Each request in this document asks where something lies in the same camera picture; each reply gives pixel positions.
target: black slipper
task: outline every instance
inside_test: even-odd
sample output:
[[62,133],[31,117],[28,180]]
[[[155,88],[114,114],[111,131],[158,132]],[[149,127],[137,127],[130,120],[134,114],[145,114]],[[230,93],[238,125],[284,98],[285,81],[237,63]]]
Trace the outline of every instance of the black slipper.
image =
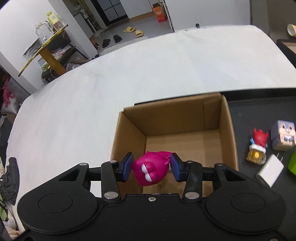
[[113,38],[115,43],[119,43],[122,40],[122,37],[120,37],[119,35],[114,35]]
[[111,41],[110,39],[104,39],[104,40],[103,40],[102,47],[103,47],[103,48],[107,47],[107,46],[109,45],[110,41]]

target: toy figure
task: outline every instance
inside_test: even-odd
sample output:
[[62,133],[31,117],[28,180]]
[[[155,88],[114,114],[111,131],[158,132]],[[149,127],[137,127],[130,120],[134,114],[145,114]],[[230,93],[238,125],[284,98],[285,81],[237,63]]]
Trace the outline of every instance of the toy figure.
[[132,170],[141,186],[150,186],[159,183],[168,173],[171,152],[147,151],[144,156],[135,160]]
[[262,130],[257,131],[256,128],[253,129],[253,132],[254,135],[250,139],[251,145],[249,146],[247,161],[262,165],[266,161],[265,148],[267,147],[268,132],[264,133]]
[[270,130],[272,149],[286,151],[295,146],[296,132],[293,122],[278,120]]

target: white table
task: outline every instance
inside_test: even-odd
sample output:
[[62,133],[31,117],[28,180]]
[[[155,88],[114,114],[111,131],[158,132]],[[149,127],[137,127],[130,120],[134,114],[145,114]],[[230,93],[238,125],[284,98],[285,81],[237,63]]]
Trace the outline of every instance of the white table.
[[[296,87],[296,70],[253,26],[193,29],[143,40],[62,75],[28,97],[7,148],[21,196],[74,165],[110,160],[118,113],[196,93]],[[91,191],[100,195],[100,185]],[[16,207],[14,214],[18,220]]]

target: cardboard box flap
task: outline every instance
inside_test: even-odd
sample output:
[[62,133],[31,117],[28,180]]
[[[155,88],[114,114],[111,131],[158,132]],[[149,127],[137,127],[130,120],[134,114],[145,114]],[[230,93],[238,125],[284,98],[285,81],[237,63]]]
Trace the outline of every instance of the cardboard box flap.
[[[145,153],[146,136],[122,113],[119,113],[111,160],[121,161],[128,153],[132,152],[134,160]],[[133,172],[125,183],[118,182],[121,196],[127,193],[141,193],[142,187],[138,184]]]
[[231,115],[225,96],[222,96],[219,133],[221,140],[223,163],[238,171],[239,164],[237,158],[237,145],[235,142]]
[[219,114],[211,108],[220,107],[219,99],[220,93],[179,97],[128,107],[124,109],[124,114],[146,136],[199,131],[217,128]]
[[205,129],[217,129],[219,127],[222,96],[211,98],[204,102]]

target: cardboard box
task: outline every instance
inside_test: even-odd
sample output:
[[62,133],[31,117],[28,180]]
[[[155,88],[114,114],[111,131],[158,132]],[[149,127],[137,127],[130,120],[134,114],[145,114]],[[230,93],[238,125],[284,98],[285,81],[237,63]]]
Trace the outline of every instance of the cardboard box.
[[[204,167],[225,163],[238,170],[234,131],[226,98],[220,93],[160,100],[125,108],[119,113],[111,160],[121,160],[127,152],[134,159],[145,151],[176,152],[183,160]],[[160,183],[141,187],[131,173],[126,183],[118,183],[122,196],[129,193],[179,193],[184,183],[175,181],[171,171]],[[203,183],[203,196],[213,191]]]
[[155,13],[155,16],[157,17],[157,20],[159,23],[165,22],[167,20],[167,15],[163,7],[159,3],[155,3],[152,5],[153,12]]

